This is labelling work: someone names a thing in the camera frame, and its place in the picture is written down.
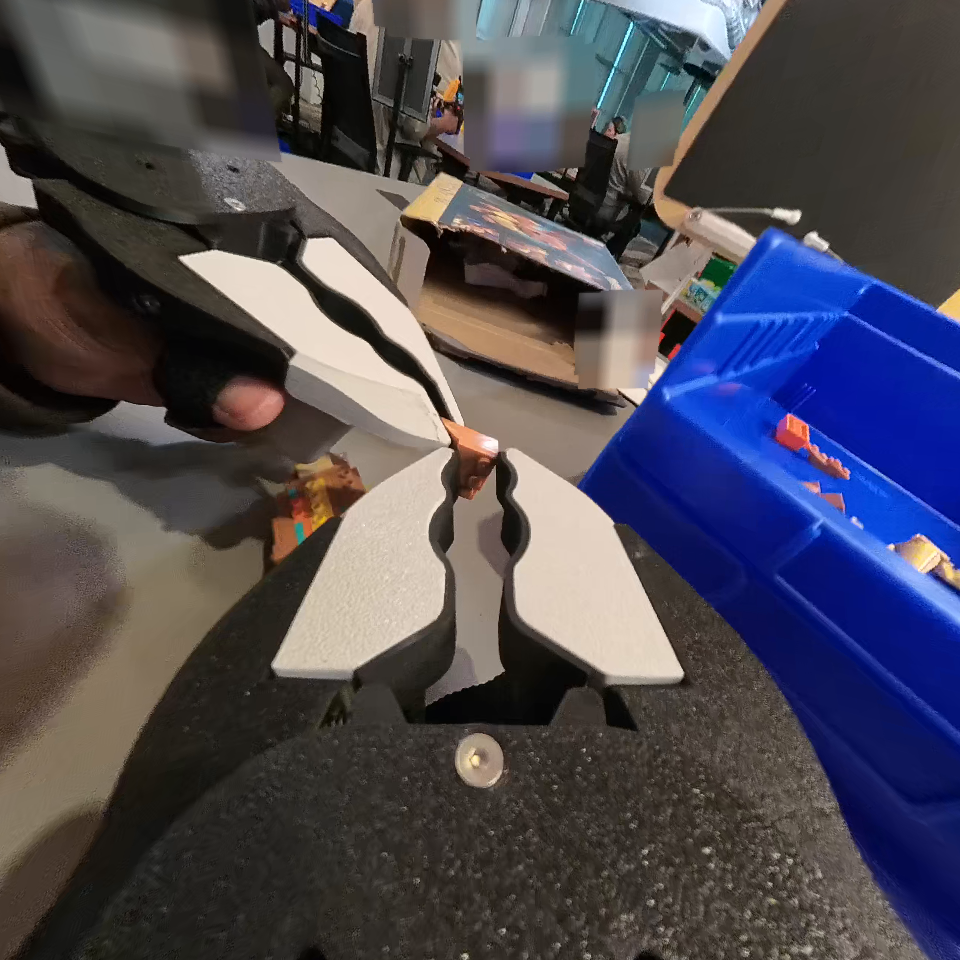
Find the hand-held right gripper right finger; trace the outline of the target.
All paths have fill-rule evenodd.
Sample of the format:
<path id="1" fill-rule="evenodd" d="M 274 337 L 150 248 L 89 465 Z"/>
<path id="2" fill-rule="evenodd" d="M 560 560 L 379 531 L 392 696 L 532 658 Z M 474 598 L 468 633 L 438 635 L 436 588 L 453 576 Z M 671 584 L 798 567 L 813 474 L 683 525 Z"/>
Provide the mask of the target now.
<path id="1" fill-rule="evenodd" d="M 500 455 L 507 670 L 550 658 L 602 689 L 685 678 L 615 522 L 567 479 L 516 448 Z"/>

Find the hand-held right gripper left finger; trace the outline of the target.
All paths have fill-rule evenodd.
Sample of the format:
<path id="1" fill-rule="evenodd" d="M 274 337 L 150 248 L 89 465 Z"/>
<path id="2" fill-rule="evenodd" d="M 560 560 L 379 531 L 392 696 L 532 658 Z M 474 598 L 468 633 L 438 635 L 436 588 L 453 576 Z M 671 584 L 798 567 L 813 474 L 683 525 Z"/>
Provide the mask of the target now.
<path id="1" fill-rule="evenodd" d="M 455 651 L 457 460 L 436 450 L 340 518 L 273 659 L 279 678 L 433 684 Z"/>

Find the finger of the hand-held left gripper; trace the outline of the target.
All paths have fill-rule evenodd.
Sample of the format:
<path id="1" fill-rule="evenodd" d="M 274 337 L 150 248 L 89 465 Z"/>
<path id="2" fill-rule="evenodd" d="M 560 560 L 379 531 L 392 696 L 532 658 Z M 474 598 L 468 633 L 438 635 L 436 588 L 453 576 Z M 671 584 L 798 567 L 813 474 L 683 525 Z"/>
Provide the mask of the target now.
<path id="1" fill-rule="evenodd" d="M 302 241 L 297 279 L 337 327 L 367 343 L 389 367 L 419 384 L 441 418 L 465 424 L 425 330 L 388 282 L 331 237 Z"/>
<path id="2" fill-rule="evenodd" d="M 293 399 L 402 447 L 451 446 L 425 388 L 338 326 L 290 271 L 222 250 L 180 261 L 293 350 L 285 382 Z"/>

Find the brown toy brick model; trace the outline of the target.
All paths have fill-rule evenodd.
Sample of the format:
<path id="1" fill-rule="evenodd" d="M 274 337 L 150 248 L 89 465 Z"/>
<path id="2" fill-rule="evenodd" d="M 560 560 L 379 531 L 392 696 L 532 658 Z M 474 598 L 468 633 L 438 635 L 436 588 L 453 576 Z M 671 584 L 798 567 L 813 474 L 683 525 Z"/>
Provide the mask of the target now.
<path id="1" fill-rule="evenodd" d="M 345 457 L 331 453 L 298 464 L 274 498 L 270 563 L 278 565 L 325 524 L 340 518 L 367 489 Z"/>

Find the small brown toy brick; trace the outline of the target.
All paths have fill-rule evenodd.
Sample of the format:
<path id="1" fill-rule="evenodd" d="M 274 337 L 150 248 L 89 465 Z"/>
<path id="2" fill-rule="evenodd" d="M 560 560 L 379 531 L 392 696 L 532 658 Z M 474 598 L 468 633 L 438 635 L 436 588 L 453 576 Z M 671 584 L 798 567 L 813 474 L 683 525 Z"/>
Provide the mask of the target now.
<path id="1" fill-rule="evenodd" d="M 499 440 L 446 418 L 441 422 L 459 458 L 458 496 L 474 500 L 497 465 Z"/>

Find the stack of blue plastic bins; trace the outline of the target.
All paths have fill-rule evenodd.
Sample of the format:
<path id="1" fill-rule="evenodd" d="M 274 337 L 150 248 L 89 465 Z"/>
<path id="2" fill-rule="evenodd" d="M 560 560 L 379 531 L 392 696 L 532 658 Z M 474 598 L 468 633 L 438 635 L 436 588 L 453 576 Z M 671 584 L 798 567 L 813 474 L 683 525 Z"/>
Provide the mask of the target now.
<path id="1" fill-rule="evenodd" d="M 958 958 L 958 592 L 800 485 L 772 433 L 958 498 L 958 324 L 767 230 L 581 490 L 736 630 L 921 949 Z"/>

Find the pile of small toy bricks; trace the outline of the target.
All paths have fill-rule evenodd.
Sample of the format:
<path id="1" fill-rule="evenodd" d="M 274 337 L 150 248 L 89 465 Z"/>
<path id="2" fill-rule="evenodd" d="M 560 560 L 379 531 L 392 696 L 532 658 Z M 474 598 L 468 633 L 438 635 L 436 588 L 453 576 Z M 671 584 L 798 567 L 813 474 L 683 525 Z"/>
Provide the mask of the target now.
<path id="1" fill-rule="evenodd" d="M 946 507 L 931 504 L 904 478 L 823 449 L 821 437 L 796 414 L 784 414 L 772 436 L 789 451 L 793 466 L 803 464 L 800 486 L 911 569 L 958 593 L 957 497 Z"/>

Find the person's left hand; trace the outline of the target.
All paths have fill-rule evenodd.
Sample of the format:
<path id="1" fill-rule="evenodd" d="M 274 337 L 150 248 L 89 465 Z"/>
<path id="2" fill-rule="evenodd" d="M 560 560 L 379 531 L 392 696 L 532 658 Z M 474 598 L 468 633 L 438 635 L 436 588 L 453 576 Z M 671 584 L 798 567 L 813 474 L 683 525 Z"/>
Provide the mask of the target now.
<path id="1" fill-rule="evenodd" d="M 100 289 L 76 246 L 35 210 L 1 206 L 1 426 L 63 433 L 119 403 L 162 408 L 162 345 Z"/>

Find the printed cardboard box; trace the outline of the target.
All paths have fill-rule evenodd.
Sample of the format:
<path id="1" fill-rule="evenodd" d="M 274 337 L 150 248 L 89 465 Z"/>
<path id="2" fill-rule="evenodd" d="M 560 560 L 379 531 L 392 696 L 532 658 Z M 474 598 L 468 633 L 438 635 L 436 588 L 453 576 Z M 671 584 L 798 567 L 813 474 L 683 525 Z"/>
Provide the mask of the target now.
<path id="1" fill-rule="evenodd" d="M 449 174 L 401 223 L 429 251 L 414 313 L 440 353 L 604 401 L 649 388 L 662 297 L 599 241 Z"/>

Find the black office chair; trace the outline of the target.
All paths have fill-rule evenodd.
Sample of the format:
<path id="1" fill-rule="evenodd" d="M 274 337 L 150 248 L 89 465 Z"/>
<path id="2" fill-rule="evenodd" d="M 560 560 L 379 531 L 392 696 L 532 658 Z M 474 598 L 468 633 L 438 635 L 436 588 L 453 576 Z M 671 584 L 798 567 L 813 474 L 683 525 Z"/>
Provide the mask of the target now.
<path id="1" fill-rule="evenodd" d="M 377 176 L 378 139 L 366 36 L 320 16 L 309 51 L 319 56 L 323 80 L 319 159 Z"/>

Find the black board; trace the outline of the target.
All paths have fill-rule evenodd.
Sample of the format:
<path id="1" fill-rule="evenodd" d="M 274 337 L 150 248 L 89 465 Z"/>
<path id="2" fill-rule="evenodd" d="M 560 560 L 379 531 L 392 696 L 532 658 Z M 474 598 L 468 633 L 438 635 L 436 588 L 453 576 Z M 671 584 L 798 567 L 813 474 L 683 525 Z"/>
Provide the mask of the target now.
<path id="1" fill-rule="evenodd" d="M 657 176 L 656 212 L 799 210 L 840 258 L 958 319 L 959 3 L 768 2 Z"/>

